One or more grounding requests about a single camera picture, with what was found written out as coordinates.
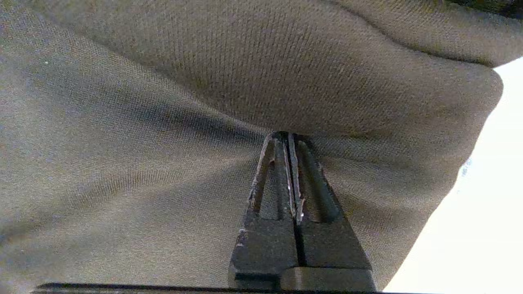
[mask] cloth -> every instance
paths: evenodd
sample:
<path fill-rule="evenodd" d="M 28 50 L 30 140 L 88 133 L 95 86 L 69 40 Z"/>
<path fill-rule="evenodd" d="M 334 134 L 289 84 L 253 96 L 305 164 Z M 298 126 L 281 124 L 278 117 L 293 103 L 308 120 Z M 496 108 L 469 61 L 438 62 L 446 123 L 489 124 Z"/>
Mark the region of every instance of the cloth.
<path fill-rule="evenodd" d="M 279 130 L 311 137 L 383 288 L 523 55 L 508 1 L 1 3 L 5 293 L 226 287 Z"/>

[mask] gray fabric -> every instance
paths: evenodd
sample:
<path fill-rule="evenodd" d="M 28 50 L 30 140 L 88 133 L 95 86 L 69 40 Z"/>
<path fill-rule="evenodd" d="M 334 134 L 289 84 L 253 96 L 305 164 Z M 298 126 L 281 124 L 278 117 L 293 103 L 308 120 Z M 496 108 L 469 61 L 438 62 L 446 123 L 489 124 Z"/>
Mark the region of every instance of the gray fabric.
<path fill-rule="evenodd" d="M 0 292 L 225 287 L 264 136 L 311 136 L 383 288 L 523 55 L 433 1 L 2 1 Z"/>

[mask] white background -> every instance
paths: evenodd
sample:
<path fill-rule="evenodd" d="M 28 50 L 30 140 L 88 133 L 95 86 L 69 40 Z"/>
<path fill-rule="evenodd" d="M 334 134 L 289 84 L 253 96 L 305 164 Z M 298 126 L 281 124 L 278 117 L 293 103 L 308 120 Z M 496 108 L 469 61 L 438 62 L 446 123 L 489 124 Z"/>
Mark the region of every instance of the white background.
<path fill-rule="evenodd" d="M 523 293 L 523 58 L 496 71 L 501 101 L 386 291 Z"/>

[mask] fabric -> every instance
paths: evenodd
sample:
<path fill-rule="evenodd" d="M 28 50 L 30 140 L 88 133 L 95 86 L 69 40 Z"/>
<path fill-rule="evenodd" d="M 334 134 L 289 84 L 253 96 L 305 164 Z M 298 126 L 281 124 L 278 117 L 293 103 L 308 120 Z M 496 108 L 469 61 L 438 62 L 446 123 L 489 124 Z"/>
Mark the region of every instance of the fabric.
<path fill-rule="evenodd" d="M 514 18 L 430 0 L 3 0 L 0 292 L 226 287 L 277 130 L 311 137 L 383 288 L 501 96 L 491 67 L 523 55 L 499 2 L 486 10 Z"/>

